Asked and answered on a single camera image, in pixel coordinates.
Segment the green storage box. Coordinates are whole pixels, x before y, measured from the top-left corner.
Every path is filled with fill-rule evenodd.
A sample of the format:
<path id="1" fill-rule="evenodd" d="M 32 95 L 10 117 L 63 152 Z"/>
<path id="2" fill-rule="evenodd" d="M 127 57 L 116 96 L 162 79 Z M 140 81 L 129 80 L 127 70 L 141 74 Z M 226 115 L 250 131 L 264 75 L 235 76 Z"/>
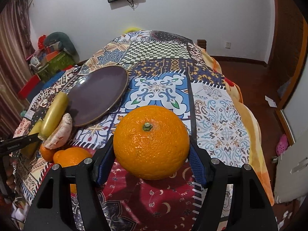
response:
<path id="1" fill-rule="evenodd" d="M 73 58 L 64 51 L 55 51 L 44 57 L 36 74 L 43 82 L 50 80 L 55 74 L 75 65 Z"/>

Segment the small mandarin orange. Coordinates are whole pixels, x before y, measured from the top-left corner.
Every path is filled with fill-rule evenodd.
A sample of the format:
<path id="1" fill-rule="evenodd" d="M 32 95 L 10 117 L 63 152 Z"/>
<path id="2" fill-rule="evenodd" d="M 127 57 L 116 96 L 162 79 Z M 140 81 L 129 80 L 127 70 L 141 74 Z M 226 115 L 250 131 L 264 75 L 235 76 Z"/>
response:
<path id="1" fill-rule="evenodd" d="M 44 158 L 45 161 L 49 163 L 53 163 L 53 157 L 54 157 L 54 154 L 57 152 L 57 149 L 47 149 L 41 144 L 39 150 L 40 150 L 41 156 Z"/>
<path id="2" fill-rule="evenodd" d="M 59 150 L 53 155 L 53 162 L 62 168 L 78 165 L 86 158 L 92 158 L 92 154 L 80 147 L 71 147 Z"/>

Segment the yellow fuzzy cushion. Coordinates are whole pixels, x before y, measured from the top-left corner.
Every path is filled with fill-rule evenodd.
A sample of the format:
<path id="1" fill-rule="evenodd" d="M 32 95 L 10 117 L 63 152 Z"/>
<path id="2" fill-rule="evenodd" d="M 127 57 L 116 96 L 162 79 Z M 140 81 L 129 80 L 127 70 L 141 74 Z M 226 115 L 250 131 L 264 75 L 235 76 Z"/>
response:
<path id="1" fill-rule="evenodd" d="M 136 28 L 136 27 L 130 27 L 125 29 L 124 34 L 130 33 L 130 32 L 136 32 L 136 31 L 140 31 L 140 28 Z"/>

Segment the white wall socket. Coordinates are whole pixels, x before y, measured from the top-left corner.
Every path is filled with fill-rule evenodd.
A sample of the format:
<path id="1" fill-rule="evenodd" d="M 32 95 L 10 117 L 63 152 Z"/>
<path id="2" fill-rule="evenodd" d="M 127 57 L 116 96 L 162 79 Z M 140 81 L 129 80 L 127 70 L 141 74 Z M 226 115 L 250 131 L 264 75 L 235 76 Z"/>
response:
<path id="1" fill-rule="evenodd" d="M 226 42 L 225 43 L 225 48 L 226 49 L 231 49 L 231 43 L 230 42 Z"/>

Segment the dark purple plate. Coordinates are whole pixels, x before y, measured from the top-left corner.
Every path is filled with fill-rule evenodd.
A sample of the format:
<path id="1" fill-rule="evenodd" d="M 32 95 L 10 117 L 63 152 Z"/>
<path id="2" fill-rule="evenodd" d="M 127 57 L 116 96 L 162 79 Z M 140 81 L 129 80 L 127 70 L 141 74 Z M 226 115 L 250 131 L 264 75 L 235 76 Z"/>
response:
<path id="1" fill-rule="evenodd" d="M 105 115 L 125 93 L 128 78 L 120 66 L 103 67 L 80 78 L 68 93 L 73 126 L 86 126 Z"/>

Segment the pink slipper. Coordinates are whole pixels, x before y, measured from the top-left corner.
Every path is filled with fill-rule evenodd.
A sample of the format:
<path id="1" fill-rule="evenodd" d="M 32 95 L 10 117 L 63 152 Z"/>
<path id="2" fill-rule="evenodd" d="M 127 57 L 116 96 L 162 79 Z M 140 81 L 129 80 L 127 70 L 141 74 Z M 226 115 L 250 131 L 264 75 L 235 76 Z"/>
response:
<path id="1" fill-rule="evenodd" d="M 280 139 L 279 142 L 276 146 L 276 154 L 277 156 L 280 156 L 282 153 L 284 153 L 287 148 L 288 148 L 289 144 L 288 144 L 288 138 L 285 134 L 283 134 Z"/>

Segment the large orange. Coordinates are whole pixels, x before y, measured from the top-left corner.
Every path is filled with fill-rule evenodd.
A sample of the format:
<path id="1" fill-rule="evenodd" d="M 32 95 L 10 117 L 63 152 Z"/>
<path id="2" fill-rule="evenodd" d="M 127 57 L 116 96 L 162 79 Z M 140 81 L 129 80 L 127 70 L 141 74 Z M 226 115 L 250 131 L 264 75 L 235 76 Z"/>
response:
<path id="1" fill-rule="evenodd" d="M 145 180 L 175 174 L 189 152 L 186 126 L 171 110 L 148 105 L 132 110 L 118 123 L 113 137 L 117 161 Z"/>

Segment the orange yellow blanket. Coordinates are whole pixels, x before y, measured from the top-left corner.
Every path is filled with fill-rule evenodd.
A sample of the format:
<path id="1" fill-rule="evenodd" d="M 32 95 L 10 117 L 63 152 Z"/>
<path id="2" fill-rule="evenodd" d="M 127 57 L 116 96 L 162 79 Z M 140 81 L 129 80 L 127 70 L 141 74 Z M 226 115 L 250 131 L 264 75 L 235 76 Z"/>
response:
<path id="1" fill-rule="evenodd" d="M 239 86 L 228 78 L 224 78 L 224 83 L 226 85 L 226 91 L 233 101 L 236 110 L 240 113 L 242 122 L 249 134 L 249 164 L 256 172 L 258 179 L 261 181 L 265 193 L 269 198 L 270 205 L 274 205 L 275 201 L 273 191 L 261 146 L 262 135 L 259 124 L 253 113 L 243 104 L 242 93 Z"/>

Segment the red flat box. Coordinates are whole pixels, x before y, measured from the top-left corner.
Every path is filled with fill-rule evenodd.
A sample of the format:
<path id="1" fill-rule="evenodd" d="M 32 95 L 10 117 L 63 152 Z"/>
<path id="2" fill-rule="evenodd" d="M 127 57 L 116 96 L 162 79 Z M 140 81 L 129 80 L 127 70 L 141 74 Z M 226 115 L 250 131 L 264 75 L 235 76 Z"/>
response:
<path id="1" fill-rule="evenodd" d="M 17 96 L 21 100 L 25 100 L 30 92 L 39 84 L 41 81 L 40 77 L 35 74 L 30 78 L 30 80 L 22 87 L 22 89 L 18 92 Z"/>

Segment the teal plush toy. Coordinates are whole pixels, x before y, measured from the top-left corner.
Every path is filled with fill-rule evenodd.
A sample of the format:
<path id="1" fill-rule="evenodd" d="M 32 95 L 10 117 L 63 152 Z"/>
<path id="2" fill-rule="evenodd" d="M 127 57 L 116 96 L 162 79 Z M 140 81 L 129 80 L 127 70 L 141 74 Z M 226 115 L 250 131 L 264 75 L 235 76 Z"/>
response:
<path id="1" fill-rule="evenodd" d="M 70 55 L 75 63 L 80 61 L 79 54 L 70 40 L 69 36 L 63 32 L 53 32 L 48 35 L 44 42 L 45 47 L 54 46 L 56 50 L 64 51 L 66 54 Z"/>

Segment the peeled pomelo segment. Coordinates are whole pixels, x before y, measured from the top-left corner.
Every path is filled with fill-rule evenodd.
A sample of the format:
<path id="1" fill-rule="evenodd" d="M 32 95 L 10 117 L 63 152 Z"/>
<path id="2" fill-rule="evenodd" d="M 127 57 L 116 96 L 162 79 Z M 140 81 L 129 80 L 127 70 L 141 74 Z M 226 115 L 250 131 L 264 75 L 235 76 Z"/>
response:
<path id="1" fill-rule="evenodd" d="M 58 127 L 44 142 L 46 149 L 53 150 L 62 147 L 70 137 L 73 128 L 73 120 L 69 113 L 65 113 Z"/>

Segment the striped brown curtain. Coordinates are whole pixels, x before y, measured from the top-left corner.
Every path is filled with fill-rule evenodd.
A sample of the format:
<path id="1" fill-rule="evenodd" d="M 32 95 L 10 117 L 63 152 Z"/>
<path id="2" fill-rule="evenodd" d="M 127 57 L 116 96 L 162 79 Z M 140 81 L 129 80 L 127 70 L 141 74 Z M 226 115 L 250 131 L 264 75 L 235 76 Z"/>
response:
<path id="1" fill-rule="evenodd" d="M 15 132 L 29 106 L 18 93 L 32 77 L 26 59 L 33 53 L 28 0 L 8 0 L 1 12 L 1 138 Z"/>

